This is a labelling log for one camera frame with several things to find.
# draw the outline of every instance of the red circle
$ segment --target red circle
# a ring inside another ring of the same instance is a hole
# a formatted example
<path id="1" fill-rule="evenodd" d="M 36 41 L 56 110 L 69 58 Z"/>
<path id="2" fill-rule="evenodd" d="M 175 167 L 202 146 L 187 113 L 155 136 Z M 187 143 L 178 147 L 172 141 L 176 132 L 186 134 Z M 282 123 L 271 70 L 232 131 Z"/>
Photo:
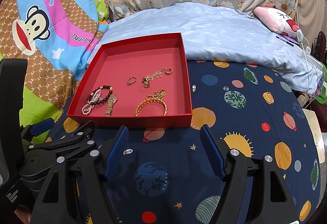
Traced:
<path id="1" fill-rule="evenodd" d="M 265 132 L 268 132 L 270 130 L 270 126 L 267 123 L 261 124 L 261 127 Z"/>
<path id="2" fill-rule="evenodd" d="M 157 219 L 156 215 L 154 215 L 151 211 L 146 211 L 142 214 L 142 220 L 145 223 L 153 223 Z"/>

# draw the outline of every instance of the pink and white plush pillow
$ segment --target pink and white plush pillow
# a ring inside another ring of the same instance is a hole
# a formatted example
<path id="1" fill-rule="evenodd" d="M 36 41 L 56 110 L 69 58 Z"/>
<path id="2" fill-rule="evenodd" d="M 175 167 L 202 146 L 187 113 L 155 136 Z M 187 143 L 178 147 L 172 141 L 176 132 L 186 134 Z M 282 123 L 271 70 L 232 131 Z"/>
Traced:
<path id="1" fill-rule="evenodd" d="M 257 6 L 253 13 L 272 32 L 297 38 L 296 31 L 299 29 L 299 26 L 283 11 L 275 8 Z"/>

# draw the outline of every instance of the striped planet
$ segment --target striped planet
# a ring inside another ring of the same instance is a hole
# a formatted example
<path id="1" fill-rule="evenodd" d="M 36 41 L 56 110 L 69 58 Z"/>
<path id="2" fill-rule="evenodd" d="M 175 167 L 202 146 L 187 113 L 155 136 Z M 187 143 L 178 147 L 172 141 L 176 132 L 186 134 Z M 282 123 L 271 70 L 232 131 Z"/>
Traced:
<path id="1" fill-rule="evenodd" d="M 288 84 L 286 84 L 285 82 L 283 82 L 283 81 L 281 81 L 281 86 L 282 86 L 282 88 L 285 90 L 285 91 L 287 91 L 287 92 L 292 92 L 292 90 L 291 90 L 291 88 L 289 87 L 289 85 Z"/>
<path id="2" fill-rule="evenodd" d="M 203 224 L 209 224 L 219 200 L 220 196 L 211 196 L 203 200 L 195 210 L 195 216 L 197 219 Z"/>

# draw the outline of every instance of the gold bangle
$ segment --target gold bangle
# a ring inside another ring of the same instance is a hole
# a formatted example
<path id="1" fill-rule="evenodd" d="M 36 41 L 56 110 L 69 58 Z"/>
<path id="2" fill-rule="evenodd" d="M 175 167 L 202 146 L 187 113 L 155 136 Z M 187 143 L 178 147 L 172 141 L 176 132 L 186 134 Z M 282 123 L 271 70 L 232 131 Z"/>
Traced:
<path id="1" fill-rule="evenodd" d="M 164 112 L 164 115 L 167 115 L 167 105 L 166 103 L 163 101 L 163 97 L 166 95 L 166 90 L 165 89 L 160 89 L 159 91 L 155 91 L 153 92 L 153 95 L 147 95 L 145 101 L 141 102 L 139 104 L 139 106 L 137 106 L 137 109 L 136 109 L 136 112 L 135 112 L 135 115 L 138 116 L 141 108 L 146 105 L 146 104 L 149 104 L 151 102 L 157 102 L 157 103 L 160 103 L 162 106 L 165 107 L 165 112 Z"/>

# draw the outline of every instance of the orange star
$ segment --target orange star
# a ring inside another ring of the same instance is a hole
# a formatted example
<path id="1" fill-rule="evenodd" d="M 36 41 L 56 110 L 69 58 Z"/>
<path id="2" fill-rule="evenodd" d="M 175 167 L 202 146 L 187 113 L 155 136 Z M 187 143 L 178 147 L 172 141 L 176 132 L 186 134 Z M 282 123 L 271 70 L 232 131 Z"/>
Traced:
<path id="1" fill-rule="evenodd" d="M 174 205 L 175 207 L 178 207 L 178 209 L 180 208 L 180 207 L 182 207 L 182 203 L 176 203 L 176 205 Z"/>

